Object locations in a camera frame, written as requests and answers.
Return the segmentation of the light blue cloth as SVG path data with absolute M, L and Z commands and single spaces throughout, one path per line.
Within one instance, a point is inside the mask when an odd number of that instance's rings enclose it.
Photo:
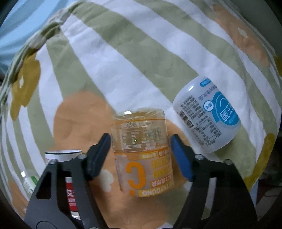
M 73 1 L 17 1 L 1 25 L 1 73 L 14 55 L 59 10 Z

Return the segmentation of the green label clear bottle cup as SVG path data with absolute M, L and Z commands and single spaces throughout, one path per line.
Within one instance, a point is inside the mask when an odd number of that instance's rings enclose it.
M 37 173 L 31 170 L 21 171 L 22 185 L 30 199 L 39 181 Z

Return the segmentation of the white blue label bottle cup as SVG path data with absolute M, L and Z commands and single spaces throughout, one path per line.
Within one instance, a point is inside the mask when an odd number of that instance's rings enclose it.
M 206 153 L 227 145 L 241 127 L 228 99 L 205 76 L 197 76 L 180 90 L 173 109 Z

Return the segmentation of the red label Nongfu bottle cup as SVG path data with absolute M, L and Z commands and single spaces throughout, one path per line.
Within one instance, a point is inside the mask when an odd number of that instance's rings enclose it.
M 46 163 L 49 163 L 52 159 L 57 159 L 58 162 L 65 162 L 76 158 L 80 154 L 82 154 L 82 151 L 80 149 L 47 151 L 45 152 L 45 160 Z M 74 219 L 81 220 L 75 200 L 72 176 L 66 175 L 65 181 L 68 205 L 71 216 Z

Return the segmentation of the striped floral blanket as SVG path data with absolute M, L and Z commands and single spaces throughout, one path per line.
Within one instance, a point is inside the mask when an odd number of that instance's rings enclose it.
M 47 150 L 86 151 L 127 110 L 163 110 L 168 134 L 200 151 L 173 100 L 201 75 L 241 120 L 209 157 L 233 160 L 251 189 L 281 122 L 278 60 L 231 1 L 73 1 L 1 73 L 1 190 L 23 218 L 30 199 L 21 171 L 41 176 Z

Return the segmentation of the clear orange vitamin C cup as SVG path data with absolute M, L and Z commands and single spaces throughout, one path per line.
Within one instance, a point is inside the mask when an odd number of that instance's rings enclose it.
M 152 197 L 174 185 L 163 110 L 143 108 L 113 115 L 111 140 L 123 193 Z

